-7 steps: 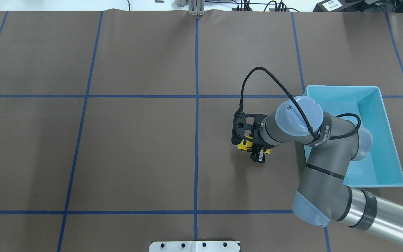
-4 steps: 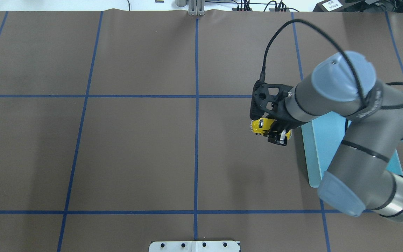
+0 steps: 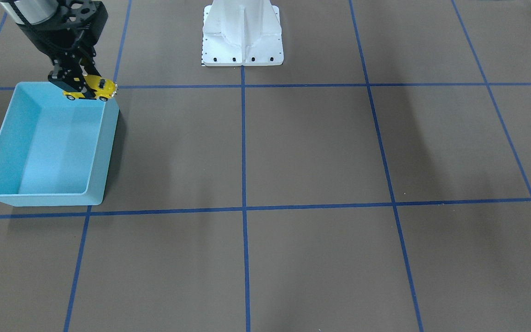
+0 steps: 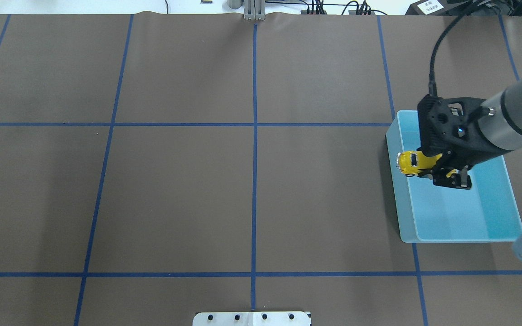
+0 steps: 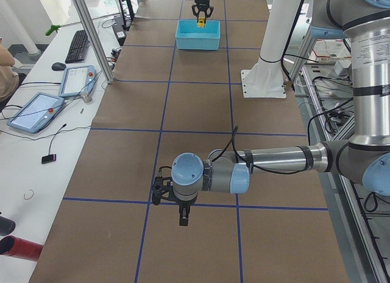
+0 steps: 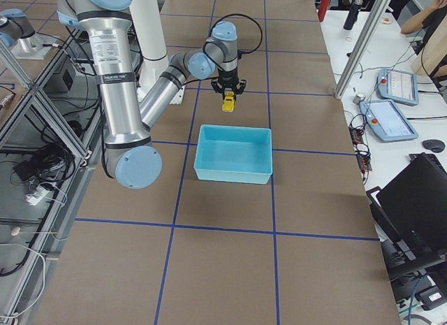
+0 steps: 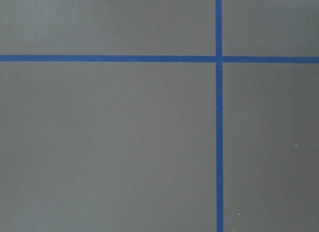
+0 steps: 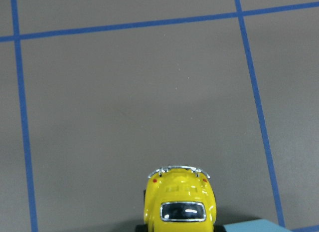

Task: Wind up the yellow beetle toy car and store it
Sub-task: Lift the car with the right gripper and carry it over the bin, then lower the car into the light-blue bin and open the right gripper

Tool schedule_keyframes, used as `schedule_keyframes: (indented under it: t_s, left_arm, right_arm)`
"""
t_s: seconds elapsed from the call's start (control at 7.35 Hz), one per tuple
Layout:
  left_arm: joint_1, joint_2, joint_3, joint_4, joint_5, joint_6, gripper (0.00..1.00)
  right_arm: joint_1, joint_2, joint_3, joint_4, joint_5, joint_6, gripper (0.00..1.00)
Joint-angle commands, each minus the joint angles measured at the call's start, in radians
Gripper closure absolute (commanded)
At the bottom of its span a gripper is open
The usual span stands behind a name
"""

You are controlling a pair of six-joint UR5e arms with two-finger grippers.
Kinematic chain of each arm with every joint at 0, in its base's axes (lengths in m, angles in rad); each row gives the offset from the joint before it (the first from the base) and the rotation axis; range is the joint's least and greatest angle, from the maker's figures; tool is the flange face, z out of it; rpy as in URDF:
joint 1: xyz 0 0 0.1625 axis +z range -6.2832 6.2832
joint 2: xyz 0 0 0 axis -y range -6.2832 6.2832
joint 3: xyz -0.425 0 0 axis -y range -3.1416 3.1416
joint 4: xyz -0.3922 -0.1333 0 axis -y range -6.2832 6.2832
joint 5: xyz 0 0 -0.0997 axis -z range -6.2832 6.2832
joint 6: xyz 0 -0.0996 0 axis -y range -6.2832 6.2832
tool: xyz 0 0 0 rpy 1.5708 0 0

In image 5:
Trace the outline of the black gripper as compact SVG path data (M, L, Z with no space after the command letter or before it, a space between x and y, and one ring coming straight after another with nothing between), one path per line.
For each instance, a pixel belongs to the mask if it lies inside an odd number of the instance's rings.
M200 12L204 12L205 20L210 18L213 13L213 6L210 6L210 0L194 0L194 5L191 6L193 15L199 19Z
M191 206L196 202L197 198L192 198L188 201L177 199L176 203L179 206L179 225L188 226L189 214Z

